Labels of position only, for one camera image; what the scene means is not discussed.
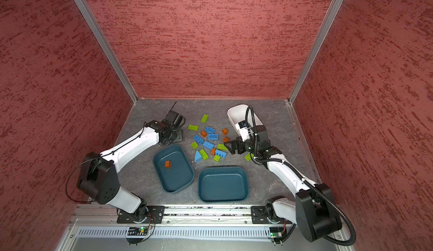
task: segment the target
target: red wall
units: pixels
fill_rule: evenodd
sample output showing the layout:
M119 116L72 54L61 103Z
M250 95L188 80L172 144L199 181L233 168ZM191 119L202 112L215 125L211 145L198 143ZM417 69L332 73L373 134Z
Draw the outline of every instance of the red wall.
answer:
M139 97L287 98L331 0L87 0Z
M0 0L0 28L0 250L53 250L69 173L114 144L132 101L73 0Z
M433 0L344 0L295 109L356 250L433 250Z

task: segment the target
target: plastic tray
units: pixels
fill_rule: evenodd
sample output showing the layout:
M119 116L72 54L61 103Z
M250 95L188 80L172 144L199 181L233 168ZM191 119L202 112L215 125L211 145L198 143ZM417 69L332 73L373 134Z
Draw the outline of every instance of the plastic tray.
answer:
M165 168L165 161L171 168ZM194 180L194 170L180 146L169 146L155 154L153 164L164 191L174 194L188 187Z
M248 178L240 167L209 167L198 177L198 196L206 203L241 201L248 193Z

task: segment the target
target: green toy brick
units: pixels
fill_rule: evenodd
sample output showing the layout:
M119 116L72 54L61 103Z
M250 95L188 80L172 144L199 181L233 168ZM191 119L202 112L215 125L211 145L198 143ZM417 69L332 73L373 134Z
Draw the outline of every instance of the green toy brick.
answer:
M245 158L245 160L250 161L251 157L254 157L254 154L248 153L244 158Z
M206 123L206 120L208 119L208 117L209 116L207 114L204 114L203 117L201 118L201 122Z
M228 151L229 149L224 146L223 144L218 144L218 146L216 147L217 149L219 149L220 151Z
M196 126L196 125L189 125L189 126L188 126L188 129L189 129L189 130L198 131L198 126Z
M209 156L206 154L206 152L204 150L200 150L200 155L203 158L203 160L206 160L207 158L209 158Z

